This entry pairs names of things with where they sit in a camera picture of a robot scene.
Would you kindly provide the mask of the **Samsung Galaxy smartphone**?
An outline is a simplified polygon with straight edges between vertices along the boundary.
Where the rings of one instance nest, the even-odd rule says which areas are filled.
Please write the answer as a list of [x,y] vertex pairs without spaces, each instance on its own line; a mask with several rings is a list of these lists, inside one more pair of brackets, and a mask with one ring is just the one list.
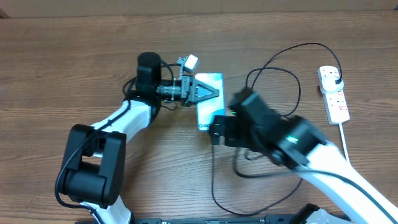
[[219,96],[197,104],[198,130],[207,132],[215,115],[225,115],[223,74],[197,73],[195,78],[219,91]]

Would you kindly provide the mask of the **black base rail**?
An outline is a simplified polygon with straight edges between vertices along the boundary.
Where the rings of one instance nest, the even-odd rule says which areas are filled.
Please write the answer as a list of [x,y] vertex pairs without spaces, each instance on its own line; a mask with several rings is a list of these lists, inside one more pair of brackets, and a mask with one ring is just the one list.
[[290,223],[353,223],[346,215],[329,214],[320,207],[308,203],[296,214],[273,214],[264,217],[239,218],[136,218],[133,224],[290,224]]

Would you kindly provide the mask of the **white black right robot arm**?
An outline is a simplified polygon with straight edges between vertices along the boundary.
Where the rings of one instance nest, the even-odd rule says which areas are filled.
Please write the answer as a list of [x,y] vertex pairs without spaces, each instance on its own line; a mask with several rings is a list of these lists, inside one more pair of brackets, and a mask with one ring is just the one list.
[[355,223],[397,223],[397,207],[351,166],[335,144],[301,116],[283,118],[250,88],[235,93],[233,116],[216,115],[209,127],[213,145],[248,148],[285,166],[322,191]]

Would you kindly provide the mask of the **white power strip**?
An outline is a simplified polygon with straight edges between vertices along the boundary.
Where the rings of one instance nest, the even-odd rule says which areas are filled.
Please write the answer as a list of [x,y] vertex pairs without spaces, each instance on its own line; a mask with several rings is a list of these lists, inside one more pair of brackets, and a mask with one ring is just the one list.
[[[338,77],[339,70],[336,67],[324,65],[318,71],[319,86],[322,77]],[[323,94],[326,116],[330,124],[342,124],[350,119],[347,102],[343,89],[334,93]]]

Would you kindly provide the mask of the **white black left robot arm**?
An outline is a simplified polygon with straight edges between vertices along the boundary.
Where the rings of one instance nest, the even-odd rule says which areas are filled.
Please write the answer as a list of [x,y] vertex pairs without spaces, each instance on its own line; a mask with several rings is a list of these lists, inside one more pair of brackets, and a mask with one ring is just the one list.
[[126,145],[156,119],[165,103],[197,107],[199,131],[208,131],[214,116],[224,114],[222,73],[195,73],[198,58],[178,58],[179,76],[162,79],[172,66],[155,52],[137,58],[137,75],[123,88],[121,107],[106,119],[76,124],[68,135],[55,198],[67,208],[89,211],[95,223],[134,223],[133,213],[121,198]]

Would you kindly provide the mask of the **white charger plug adapter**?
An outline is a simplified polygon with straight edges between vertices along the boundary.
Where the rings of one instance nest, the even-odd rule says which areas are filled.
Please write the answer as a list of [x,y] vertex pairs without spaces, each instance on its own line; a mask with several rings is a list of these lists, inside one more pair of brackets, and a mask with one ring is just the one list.
[[338,77],[322,77],[320,80],[320,91],[323,94],[334,93],[344,88],[343,80]]

